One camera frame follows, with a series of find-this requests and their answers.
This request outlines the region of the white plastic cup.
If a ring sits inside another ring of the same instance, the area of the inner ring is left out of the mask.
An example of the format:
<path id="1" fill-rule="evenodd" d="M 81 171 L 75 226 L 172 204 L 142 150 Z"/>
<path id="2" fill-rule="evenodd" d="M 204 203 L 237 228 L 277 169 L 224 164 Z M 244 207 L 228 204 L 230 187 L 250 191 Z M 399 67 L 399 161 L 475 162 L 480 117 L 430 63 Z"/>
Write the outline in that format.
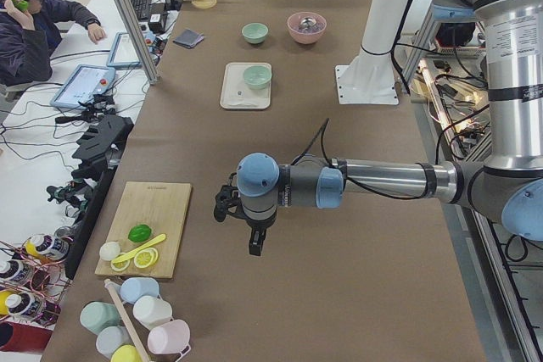
<path id="1" fill-rule="evenodd" d="M 149 295 L 140 297 L 132 307 L 132 313 L 145 328 L 152 330 L 173 318 L 171 305 L 161 298 Z"/>

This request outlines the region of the teach pendant tablet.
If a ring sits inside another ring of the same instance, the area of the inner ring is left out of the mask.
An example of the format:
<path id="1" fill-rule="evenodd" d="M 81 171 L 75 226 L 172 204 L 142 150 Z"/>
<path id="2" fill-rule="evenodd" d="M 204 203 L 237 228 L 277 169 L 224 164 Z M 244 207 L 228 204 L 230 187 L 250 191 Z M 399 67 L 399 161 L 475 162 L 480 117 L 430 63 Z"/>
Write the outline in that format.
<path id="1" fill-rule="evenodd" d="M 79 64 L 50 100 L 59 109 L 84 109 L 93 97 L 106 93 L 115 80 L 111 67 Z"/>
<path id="2" fill-rule="evenodd" d="M 127 32 L 115 34 L 106 65 L 116 70 L 137 69 L 141 66 L 136 50 Z"/>

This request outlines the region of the green plastic cup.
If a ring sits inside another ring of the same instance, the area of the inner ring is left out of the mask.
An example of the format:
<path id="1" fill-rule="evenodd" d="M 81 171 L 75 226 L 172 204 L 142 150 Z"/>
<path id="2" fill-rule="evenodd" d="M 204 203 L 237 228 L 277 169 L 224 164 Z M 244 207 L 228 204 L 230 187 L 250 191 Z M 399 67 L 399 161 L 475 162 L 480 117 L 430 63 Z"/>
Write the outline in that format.
<path id="1" fill-rule="evenodd" d="M 91 302 L 86 304 L 80 313 L 81 325 L 98 335 L 103 329 L 120 324 L 117 308 L 110 303 Z"/>

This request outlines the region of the white garlic toy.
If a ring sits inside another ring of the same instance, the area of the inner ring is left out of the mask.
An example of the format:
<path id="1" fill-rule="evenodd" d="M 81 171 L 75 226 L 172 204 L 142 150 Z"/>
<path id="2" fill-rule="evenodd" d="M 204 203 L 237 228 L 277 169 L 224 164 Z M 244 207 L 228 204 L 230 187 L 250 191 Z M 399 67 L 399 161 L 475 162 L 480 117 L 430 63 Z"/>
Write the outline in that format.
<path id="1" fill-rule="evenodd" d="M 106 242 L 99 249 L 99 258 L 103 261 L 111 261 L 120 255 L 121 248 L 117 241 Z"/>

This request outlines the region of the pink bowl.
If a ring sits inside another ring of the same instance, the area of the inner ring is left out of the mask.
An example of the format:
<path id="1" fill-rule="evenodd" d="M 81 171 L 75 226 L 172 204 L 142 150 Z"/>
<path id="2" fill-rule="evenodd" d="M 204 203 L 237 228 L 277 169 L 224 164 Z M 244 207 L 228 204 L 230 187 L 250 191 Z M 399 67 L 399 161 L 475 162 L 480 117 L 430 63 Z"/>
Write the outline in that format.
<path id="1" fill-rule="evenodd" d="M 304 45 L 317 42 L 327 29 L 327 21 L 320 14 L 297 12 L 287 19 L 288 33 L 292 39 Z"/>

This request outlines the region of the aluminium frame post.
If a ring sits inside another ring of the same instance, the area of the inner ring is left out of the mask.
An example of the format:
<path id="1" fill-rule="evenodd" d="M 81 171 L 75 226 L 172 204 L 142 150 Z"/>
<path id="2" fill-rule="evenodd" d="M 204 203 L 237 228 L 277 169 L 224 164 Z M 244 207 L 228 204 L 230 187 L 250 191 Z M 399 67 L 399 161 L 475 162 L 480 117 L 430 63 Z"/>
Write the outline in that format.
<path id="1" fill-rule="evenodd" d="M 114 2 L 129 37 L 131 38 L 132 46 L 139 58 L 141 67 L 143 68 L 149 84 L 152 86 L 157 83 L 159 74 L 151 54 L 148 51 L 148 46 L 144 41 L 143 33 L 140 29 L 132 4 L 130 0 L 114 0 Z"/>

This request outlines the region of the green lime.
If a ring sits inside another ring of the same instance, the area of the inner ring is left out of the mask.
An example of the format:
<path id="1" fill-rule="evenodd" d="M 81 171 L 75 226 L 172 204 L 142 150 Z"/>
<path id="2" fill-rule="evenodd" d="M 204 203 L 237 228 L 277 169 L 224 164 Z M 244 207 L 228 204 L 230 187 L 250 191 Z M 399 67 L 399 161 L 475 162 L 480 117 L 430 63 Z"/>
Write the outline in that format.
<path id="1" fill-rule="evenodd" d="M 152 229 L 146 224 L 133 226 L 128 232 L 128 240 L 131 242 L 145 242 L 152 235 Z"/>

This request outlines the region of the pink plastic cup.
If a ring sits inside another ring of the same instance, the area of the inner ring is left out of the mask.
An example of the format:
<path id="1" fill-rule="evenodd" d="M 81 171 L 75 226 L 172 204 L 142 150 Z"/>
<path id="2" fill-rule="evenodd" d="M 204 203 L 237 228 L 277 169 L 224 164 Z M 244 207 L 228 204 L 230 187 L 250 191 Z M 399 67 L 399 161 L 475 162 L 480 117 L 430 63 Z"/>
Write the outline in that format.
<path id="1" fill-rule="evenodd" d="M 191 350 L 190 328 L 184 320 L 172 320 L 153 328 L 148 334 L 152 354 L 185 355 Z"/>

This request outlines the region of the yellow plastic knife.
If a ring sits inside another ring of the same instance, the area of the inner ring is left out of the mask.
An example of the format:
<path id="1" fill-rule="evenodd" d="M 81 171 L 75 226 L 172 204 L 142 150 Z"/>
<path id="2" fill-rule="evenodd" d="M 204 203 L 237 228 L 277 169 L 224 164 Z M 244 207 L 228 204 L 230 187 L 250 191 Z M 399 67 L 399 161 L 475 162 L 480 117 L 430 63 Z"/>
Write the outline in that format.
<path id="1" fill-rule="evenodd" d="M 146 248 L 150 248 L 150 247 L 153 247 L 154 245 L 160 243 L 160 242 L 163 242 L 165 239 L 167 238 L 167 235 L 165 233 L 162 233 L 162 234 L 159 234 L 157 237 L 154 237 L 152 239 L 150 239 L 149 241 L 145 242 L 144 244 L 142 244 L 141 246 L 137 247 L 137 248 L 134 248 L 133 250 L 127 252 L 127 253 L 124 253 L 120 256 L 117 256 L 116 258 L 112 259 L 111 262 L 112 263 L 121 263 L 121 262 L 125 262 L 129 259 L 132 259 L 136 256 L 136 254 Z"/>

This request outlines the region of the metal spoon in bowl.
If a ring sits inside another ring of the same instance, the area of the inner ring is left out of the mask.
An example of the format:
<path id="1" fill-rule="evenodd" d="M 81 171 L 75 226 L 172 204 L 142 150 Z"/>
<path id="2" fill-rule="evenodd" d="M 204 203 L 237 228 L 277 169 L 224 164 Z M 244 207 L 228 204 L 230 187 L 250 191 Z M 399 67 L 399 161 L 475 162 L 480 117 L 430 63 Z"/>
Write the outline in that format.
<path id="1" fill-rule="evenodd" d="M 319 31 L 319 22 L 316 18 L 311 16 L 305 16 L 302 18 L 298 25 L 298 32 L 313 33 Z"/>

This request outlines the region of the grey folded cloth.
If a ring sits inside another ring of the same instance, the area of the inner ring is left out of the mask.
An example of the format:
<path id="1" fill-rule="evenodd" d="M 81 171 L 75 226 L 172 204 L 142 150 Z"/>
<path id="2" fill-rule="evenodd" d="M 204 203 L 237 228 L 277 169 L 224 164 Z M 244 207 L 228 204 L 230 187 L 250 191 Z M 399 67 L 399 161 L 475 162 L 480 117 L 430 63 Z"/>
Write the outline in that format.
<path id="1" fill-rule="evenodd" d="M 196 47 L 200 42 L 205 39 L 205 36 L 202 33 L 186 29 L 180 35 L 176 36 L 173 39 L 173 42 L 176 45 L 185 47 L 187 49 L 192 49 Z"/>

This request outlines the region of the grey plastic cup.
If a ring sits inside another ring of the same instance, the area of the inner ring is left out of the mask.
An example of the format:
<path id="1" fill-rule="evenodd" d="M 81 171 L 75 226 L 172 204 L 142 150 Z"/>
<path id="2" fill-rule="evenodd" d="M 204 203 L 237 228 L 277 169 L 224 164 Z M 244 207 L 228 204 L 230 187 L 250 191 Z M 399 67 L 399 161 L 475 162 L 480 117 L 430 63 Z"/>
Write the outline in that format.
<path id="1" fill-rule="evenodd" d="M 128 331 L 124 326 L 109 326 L 98 334 L 95 345 L 100 354 L 110 359 L 118 348 L 131 343 Z"/>

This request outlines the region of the yellow plastic cup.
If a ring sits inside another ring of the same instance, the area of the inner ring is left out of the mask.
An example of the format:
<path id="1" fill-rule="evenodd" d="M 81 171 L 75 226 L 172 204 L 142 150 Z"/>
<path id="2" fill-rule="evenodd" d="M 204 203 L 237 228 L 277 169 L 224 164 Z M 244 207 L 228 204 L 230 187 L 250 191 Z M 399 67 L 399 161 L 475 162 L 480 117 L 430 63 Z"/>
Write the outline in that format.
<path id="1" fill-rule="evenodd" d="M 133 345 L 122 345 L 111 356 L 111 362 L 142 362 L 142 358 Z"/>

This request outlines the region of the blue plastic cup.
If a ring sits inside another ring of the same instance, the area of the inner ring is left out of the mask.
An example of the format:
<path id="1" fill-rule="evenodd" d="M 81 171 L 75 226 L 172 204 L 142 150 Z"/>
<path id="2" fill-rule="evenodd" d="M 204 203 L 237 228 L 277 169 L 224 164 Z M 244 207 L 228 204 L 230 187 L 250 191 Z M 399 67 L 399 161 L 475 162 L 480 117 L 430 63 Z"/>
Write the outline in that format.
<path id="1" fill-rule="evenodd" d="M 160 285 L 152 277 L 130 277 L 120 286 L 120 297 L 125 303 L 134 304 L 144 296 L 160 296 Z"/>

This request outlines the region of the green bowl from tray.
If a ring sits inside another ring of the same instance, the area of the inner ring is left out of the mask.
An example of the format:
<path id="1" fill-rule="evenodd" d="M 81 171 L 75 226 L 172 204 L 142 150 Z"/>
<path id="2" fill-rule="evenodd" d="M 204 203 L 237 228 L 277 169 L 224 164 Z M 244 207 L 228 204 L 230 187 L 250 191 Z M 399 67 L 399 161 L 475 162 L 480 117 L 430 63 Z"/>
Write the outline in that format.
<path id="1" fill-rule="evenodd" d="M 271 69 L 264 65 L 251 65 L 243 72 L 245 85 L 251 90 L 266 88 L 272 79 Z"/>

